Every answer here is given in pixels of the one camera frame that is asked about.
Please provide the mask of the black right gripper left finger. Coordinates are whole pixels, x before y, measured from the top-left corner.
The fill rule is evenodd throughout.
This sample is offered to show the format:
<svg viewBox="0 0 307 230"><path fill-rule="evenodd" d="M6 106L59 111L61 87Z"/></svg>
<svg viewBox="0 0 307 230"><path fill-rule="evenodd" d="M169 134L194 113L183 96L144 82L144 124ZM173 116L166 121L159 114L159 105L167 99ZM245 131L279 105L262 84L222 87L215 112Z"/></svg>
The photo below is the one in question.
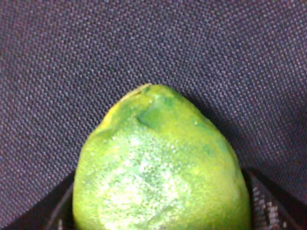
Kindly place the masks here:
<svg viewBox="0 0 307 230"><path fill-rule="evenodd" d="M51 193L51 214L47 219L46 230L74 230L72 216L73 179L66 178Z"/></svg>

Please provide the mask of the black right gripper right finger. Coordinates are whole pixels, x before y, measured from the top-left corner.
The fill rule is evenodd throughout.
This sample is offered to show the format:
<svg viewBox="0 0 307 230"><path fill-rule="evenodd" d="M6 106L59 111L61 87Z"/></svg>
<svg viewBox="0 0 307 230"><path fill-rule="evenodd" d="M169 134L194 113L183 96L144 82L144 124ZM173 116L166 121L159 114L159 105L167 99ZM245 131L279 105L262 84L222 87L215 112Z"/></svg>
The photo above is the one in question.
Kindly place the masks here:
<svg viewBox="0 0 307 230"><path fill-rule="evenodd" d="M254 230L293 230L294 225L273 189L255 173L247 171L252 228Z"/></svg>

